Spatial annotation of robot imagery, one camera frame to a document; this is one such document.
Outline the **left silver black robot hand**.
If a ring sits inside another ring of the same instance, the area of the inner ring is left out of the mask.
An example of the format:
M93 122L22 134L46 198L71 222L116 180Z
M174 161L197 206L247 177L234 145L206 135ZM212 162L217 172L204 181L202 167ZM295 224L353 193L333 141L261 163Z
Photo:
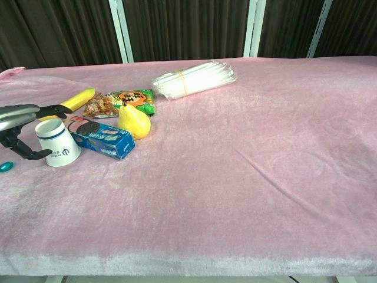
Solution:
M1 144L6 148L10 148L24 159L43 159L50 155L52 150L33 151L18 138L22 128L36 119L46 116L57 116L65 119L67 117L66 114L71 113L71 109L60 104L45 107L34 104L1 107Z

